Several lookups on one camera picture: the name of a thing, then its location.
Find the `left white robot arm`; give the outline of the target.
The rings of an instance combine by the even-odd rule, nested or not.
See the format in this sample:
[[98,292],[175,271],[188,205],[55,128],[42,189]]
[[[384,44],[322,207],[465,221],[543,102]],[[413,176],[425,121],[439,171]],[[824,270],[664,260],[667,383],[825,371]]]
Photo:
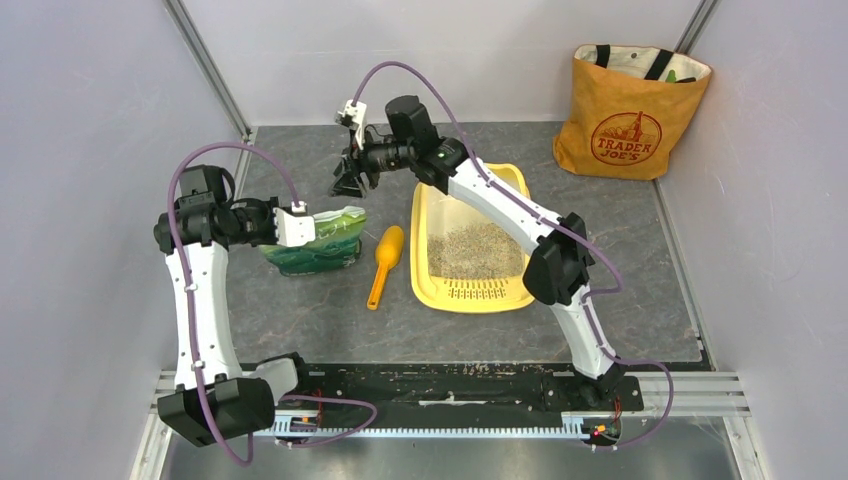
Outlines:
[[176,223],[161,214],[154,227],[174,288],[179,348],[175,391],[158,399],[157,410],[198,447],[266,430],[279,399],[296,409],[314,393],[296,352],[260,361],[252,371],[237,359],[226,295],[229,249],[285,245],[278,224],[290,211],[275,197],[235,199],[233,185],[222,167],[188,168],[178,179]]

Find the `yellow litter box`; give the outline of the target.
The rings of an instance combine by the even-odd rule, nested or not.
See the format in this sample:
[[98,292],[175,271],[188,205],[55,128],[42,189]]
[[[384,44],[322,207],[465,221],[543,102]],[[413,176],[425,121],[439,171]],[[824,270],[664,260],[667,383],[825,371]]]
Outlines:
[[489,314],[528,306],[534,298],[523,285],[524,272],[519,276],[487,280],[455,280],[429,273],[428,237],[476,223],[494,222],[434,187],[423,183],[416,186],[412,198],[409,258],[414,294],[430,308],[453,313]]

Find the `green litter bag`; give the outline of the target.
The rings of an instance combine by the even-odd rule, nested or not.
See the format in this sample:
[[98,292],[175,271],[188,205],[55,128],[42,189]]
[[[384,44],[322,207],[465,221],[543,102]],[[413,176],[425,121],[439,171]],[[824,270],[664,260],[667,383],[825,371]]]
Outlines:
[[367,215],[345,206],[316,213],[316,238],[304,246],[260,245],[259,251],[284,276],[303,276],[350,267],[361,255],[360,235]]

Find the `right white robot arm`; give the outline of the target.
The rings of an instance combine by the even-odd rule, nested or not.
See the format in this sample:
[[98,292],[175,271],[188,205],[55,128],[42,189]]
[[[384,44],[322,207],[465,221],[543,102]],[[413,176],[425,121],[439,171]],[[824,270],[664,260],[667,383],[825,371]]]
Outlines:
[[550,308],[564,333],[577,397],[591,409],[612,402],[625,370],[593,318],[589,268],[594,261],[583,219],[560,216],[498,178],[460,140],[438,133],[417,96],[397,97],[385,111],[390,127],[385,136],[368,132],[364,103],[348,101],[337,112],[335,121],[349,129],[350,141],[334,172],[331,195],[362,198],[377,187],[381,173],[408,169],[420,183],[498,225],[529,256],[523,285]]

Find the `orange litter scoop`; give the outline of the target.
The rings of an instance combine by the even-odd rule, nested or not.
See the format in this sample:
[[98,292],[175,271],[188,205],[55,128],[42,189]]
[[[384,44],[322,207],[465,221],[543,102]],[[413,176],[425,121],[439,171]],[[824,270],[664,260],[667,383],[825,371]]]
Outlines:
[[367,299],[366,307],[377,310],[382,298],[389,272],[399,263],[403,252],[404,230],[393,225],[385,230],[375,250],[377,270]]

